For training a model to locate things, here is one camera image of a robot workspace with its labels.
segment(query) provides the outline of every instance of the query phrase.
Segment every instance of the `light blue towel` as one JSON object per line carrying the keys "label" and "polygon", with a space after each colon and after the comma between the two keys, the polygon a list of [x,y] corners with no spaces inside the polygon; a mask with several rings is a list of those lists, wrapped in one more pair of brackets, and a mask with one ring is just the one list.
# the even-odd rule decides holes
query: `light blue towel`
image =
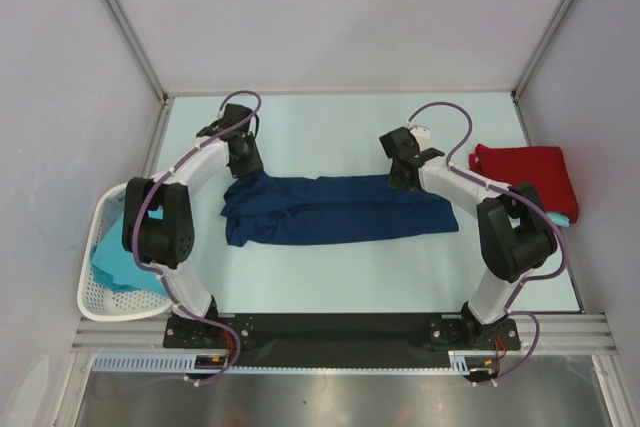
{"label": "light blue towel", "polygon": [[[150,212],[154,219],[162,218],[162,210]],[[122,228],[124,214],[120,215],[102,241],[91,252],[91,268],[95,281],[111,289],[113,292],[130,292],[132,290],[148,290],[167,297],[162,283],[151,272],[138,268],[133,254],[122,246]]]}
{"label": "light blue towel", "polygon": [[571,223],[569,217],[559,212],[547,212],[547,215],[551,221],[559,227],[569,227],[569,224]]}

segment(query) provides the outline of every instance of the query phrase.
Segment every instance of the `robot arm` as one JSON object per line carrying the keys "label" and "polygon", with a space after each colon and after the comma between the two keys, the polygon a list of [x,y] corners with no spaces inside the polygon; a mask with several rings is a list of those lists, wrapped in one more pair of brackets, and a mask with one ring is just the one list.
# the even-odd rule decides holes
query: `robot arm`
{"label": "robot arm", "polygon": [[[226,166],[234,177],[263,169],[248,123],[203,146],[208,138],[237,124],[251,112],[242,105],[227,104],[219,120],[198,132],[200,140],[193,147],[198,152],[184,163],[179,162],[180,165],[172,167],[176,169],[174,175],[163,182],[144,213],[138,236],[140,258],[163,276],[176,304],[174,312],[180,316],[185,314],[178,304],[202,317],[209,314],[217,316],[215,301],[205,289],[194,265],[195,260],[190,256],[195,240],[191,197]],[[150,179],[133,178],[127,184],[122,242],[128,251],[132,250],[133,229],[140,207],[152,186],[165,173],[166,170],[161,171]],[[159,208],[162,208],[162,218],[151,218],[149,211]]]}
{"label": "robot arm", "polygon": [[[482,257],[487,265],[480,285],[462,308],[470,321],[471,337],[482,338],[506,318],[508,302],[524,277],[540,267],[557,249],[549,226],[533,211],[511,197],[478,185],[502,187],[542,206],[530,184],[516,187],[494,182],[466,169],[453,172],[444,154],[428,148],[430,134],[424,127],[401,127],[380,141],[392,159],[389,185],[405,190],[423,189],[448,199],[478,220]],[[518,225],[512,225],[512,219]]]}

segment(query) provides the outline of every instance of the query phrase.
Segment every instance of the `white table surface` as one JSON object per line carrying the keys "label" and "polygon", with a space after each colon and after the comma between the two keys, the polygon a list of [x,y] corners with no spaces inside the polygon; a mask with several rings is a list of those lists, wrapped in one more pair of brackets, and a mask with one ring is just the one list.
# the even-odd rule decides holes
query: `white table surface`
{"label": "white table surface", "polygon": [[[166,168],[211,123],[222,97],[175,100],[158,167]],[[421,105],[456,102],[469,110],[474,131],[454,157],[477,143],[524,146],[525,138],[508,93],[331,94],[263,97],[258,148],[273,176],[367,175],[388,173],[378,137],[402,126]],[[249,97],[236,102],[253,107]],[[416,120],[432,130],[434,147],[448,151],[466,129],[464,117],[435,107]],[[456,312],[475,291],[486,267],[477,223],[454,206],[460,232],[358,244],[276,246],[254,242],[228,246],[222,195],[233,182],[220,171],[193,199],[196,256],[203,282],[221,312]],[[552,272],[559,253],[538,273]],[[514,309],[576,311],[569,275],[527,285]]]}

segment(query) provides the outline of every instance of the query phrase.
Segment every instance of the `white wall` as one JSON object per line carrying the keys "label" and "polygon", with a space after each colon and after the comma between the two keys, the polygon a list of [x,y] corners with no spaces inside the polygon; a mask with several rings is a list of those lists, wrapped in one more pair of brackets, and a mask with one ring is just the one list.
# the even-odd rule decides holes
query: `white wall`
{"label": "white wall", "polygon": [[578,0],[523,98],[540,143],[562,146],[581,207],[573,270],[605,311],[640,400],[640,0]]}
{"label": "white wall", "polygon": [[0,0],[0,18],[0,418],[46,354],[42,425],[80,317],[92,210],[139,173],[158,105],[100,0]]}
{"label": "white wall", "polygon": [[560,0],[120,0],[170,92],[501,90]]}

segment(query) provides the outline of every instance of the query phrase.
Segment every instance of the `white laundry basket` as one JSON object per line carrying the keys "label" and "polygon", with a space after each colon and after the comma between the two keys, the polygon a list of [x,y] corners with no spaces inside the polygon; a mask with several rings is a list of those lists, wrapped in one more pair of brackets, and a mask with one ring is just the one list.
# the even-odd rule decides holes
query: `white laundry basket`
{"label": "white laundry basket", "polygon": [[98,245],[102,236],[111,228],[109,219],[115,219],[123,212],[122,202],[108,201],[123,199],[126,186],[127,184],[118,185],[102,196],[91,223],[78,286],[78,307],[91,320],[118,322],[144,319],[161,314],[171,307],[169,299],[156,293],[146,290],[115,293],[96,283],[93,278],[91,249]]}

